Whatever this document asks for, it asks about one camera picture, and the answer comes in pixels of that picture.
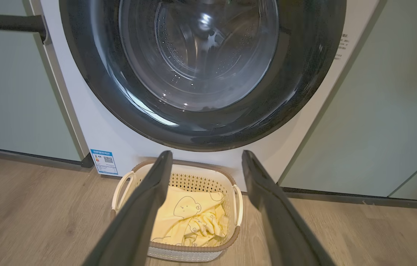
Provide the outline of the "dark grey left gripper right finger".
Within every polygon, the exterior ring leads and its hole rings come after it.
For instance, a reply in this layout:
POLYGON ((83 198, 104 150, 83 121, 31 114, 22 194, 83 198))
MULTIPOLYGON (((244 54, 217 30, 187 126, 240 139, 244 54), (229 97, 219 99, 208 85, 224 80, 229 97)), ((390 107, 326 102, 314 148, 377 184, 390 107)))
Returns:
POLYGON ((271 264, 333 266, 329 253, 252 151, 243 151, 242 168, 249 200, 262 215, 271 264))

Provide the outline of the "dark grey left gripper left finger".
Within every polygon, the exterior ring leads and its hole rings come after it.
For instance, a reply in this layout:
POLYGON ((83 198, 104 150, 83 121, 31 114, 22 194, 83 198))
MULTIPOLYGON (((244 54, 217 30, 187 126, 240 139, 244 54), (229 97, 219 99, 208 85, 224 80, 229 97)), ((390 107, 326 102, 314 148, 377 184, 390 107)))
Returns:
POLYGON ((84 266, 145 265, 156 214, 166 200, 172 164, 172 153, 162 152, 85 259, 84 266))

